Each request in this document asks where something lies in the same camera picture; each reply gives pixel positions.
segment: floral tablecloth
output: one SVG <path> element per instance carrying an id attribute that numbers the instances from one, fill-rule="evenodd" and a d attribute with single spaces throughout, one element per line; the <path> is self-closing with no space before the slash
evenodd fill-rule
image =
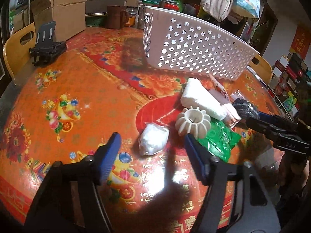
<path id="1" fill-rule="evenodd" d="M 195 178 L 175 131 L 182 110 L 181 90 L 189 76 L 151 68 L 144 59 L 142 31 L 98 27 L 67 41 L 68 50 L 56 62 L 39 68 L 19 94 L 7 120 L 0 145 L 0 199 L 20 222 L 51 163 L 80 161 L 94 154 L 113 132 L 122 146 L 108 178 L 108 215 L 122 218 L 151 202 L 163 188 L 166 151 L 175 153 L 174 181 L 184 189 L 187 200 L 171 231 L 189 231 L 203 202 L 206 187 Z M 198 76 L 207 89 L 212 83 Z M 221 81 L 229 95 L 236 89 L 260 111 L 279 110 L 259 81 L 247 70 L 236 81 Z M 146 123 L 170 129 L 163 152 L 151 157 L 138 155 L 138 137 Z M 270 144 L 262 135 L 235 128 L 242 138 L 232 149 L 230 163 L 254 160 Z M 228 183 L 220 226 L 228 223 L 233 184 Z"/>

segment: mug handle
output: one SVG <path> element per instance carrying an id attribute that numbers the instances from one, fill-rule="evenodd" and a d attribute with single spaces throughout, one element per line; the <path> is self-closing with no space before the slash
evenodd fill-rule
<path id="1" fill-rule="evenodd" d="M 121 10 L 121 24 L 124 26 L 130 19 L 130 14 L 126 10 Z"/>

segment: glass jar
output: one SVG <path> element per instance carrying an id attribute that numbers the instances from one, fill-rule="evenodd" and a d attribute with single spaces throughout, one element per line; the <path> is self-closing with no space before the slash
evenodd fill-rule
<path id="1" fill-rule="evenodd" d="M 128 19 L 128 22 L 124 26 L 132 27 L 135 24 L 137 8 L 136 7 L 127 7 L 127 11 L 129 13 L 130 18 Z"/>

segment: brown mug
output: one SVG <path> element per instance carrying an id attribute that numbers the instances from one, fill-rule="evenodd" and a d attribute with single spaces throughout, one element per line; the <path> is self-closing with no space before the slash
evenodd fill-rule
<path id="1" fill-rule="evenodd" d="M 107 23 L 108 29 L 122 29 L 128 22 L 130 15 L 126 11 L 126 6 L 107 6 Z"/>

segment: table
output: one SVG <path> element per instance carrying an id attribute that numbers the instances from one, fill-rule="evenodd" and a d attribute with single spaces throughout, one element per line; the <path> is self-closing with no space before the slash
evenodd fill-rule
<path id="1" fill-rule="evenodd" d="M 146 63 L 142 30 L 89 27 L 67 41 L 68 50 L 53 64 L 38 68 L 21 89 L 12 84 L 1 98 L 6 108 L 0 147 L 0 199 L 21 223 L 51 163 L 80 161 L 94 154 L 117 131 L 122 147 L 107 184 L 105 201 L 114 219 L 152 203 L 164 186 L 166 152 L 175 152 L 174 181 L 186 193 L 181 215 L 169 230 L 189 231 L 203 202 L 206 187 L 195 178 L 183 142 L 175 130 L 182 110 L 180 93 L 188 77 L 196 75 L 154 69 Z M 207 89 L 212 83 L 198 75 Z M 260 111 L 279 114 L 265 88 L 247 70 L 236 81 L 221 81 L 229 95 L 239 89 Z M 146 123 L 170 128 L 167 148 L 151 157 L 138 154 L 138 137 Z M 268 145 L 263 135 L 243 128 L 230 163 L 254 160 Z M 275 151 L 276 161 L 280 157 Z M 228 223 L 233 183 L 228 183 L 220 226 Z"/>

